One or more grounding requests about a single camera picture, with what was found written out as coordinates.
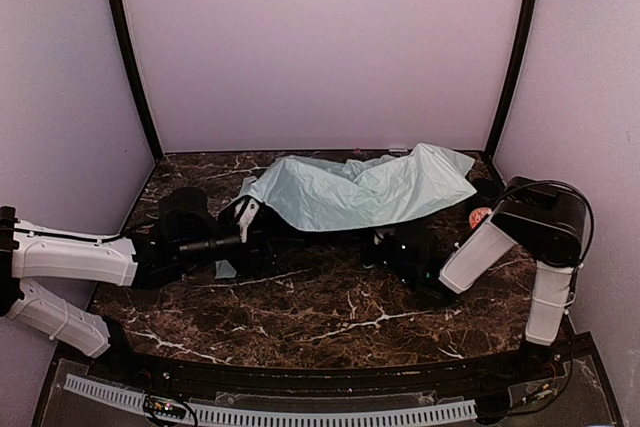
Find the black and mint umbrella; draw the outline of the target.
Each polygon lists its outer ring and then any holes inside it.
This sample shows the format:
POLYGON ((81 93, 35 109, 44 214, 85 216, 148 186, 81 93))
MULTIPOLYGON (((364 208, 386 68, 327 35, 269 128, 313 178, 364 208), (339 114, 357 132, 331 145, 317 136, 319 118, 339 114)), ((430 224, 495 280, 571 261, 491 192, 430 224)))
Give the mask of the black and mint umbrella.
MULTIPOLYGON (((262 204, 274 260, 282 250, 331 234, 389 227, 455 206, 476 192, 467 178, 474 163, 465 154, 424 143, 403 156, 370 160, 289 155, 261 176, 245 179, 234 201, 250 196, 262 204)), ((222 247, 220 231, 182 244, 180 252, 226 261, 222 247)))

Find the dark green mug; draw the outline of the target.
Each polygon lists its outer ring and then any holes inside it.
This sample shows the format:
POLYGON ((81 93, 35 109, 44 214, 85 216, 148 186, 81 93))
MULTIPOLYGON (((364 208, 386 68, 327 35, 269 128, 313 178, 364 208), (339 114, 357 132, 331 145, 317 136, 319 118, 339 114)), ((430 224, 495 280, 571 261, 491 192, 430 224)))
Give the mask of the dark green mug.
POLYGON ((502 194, 504 187, 490 178, 477 178, 471 181, 476 192, 467 200, 467 208, 491 207, 502 194))

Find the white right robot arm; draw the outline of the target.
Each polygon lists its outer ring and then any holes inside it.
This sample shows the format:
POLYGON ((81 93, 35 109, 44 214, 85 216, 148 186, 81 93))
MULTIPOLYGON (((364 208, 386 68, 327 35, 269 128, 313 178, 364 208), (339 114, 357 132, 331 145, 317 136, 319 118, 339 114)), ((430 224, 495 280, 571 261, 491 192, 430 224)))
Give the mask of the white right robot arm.
POLYGON ((593 242, 591 203, 567 183, 514 177, 498 195, 477 196, 472 206, 478 220, 446 256, 437 254, 424 220, 418 219, 364 234, 363 266, 388 268, 426 307, 438 309, 519 248, 535 263, 524 340, 552 345, 575 301, 578 273, 593 242))

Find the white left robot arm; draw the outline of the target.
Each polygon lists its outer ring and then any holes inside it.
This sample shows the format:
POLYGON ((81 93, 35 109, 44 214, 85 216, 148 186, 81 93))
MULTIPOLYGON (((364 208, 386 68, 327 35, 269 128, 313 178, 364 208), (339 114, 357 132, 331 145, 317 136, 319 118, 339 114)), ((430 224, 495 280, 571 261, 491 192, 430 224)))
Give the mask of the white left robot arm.
POLYGON ((1 209, 1 314, 65 343, 90 358, 127 350, 114 320, 90 314, 37 283, 37 278, 88 280, 156 289, 188 272, 231 261, 250 250, 250 226, 260 203, 244 196, 219 217, 206 194, 181 188, 159 203, 157 220, 128 233, 91 238, 20 220, 1 209))

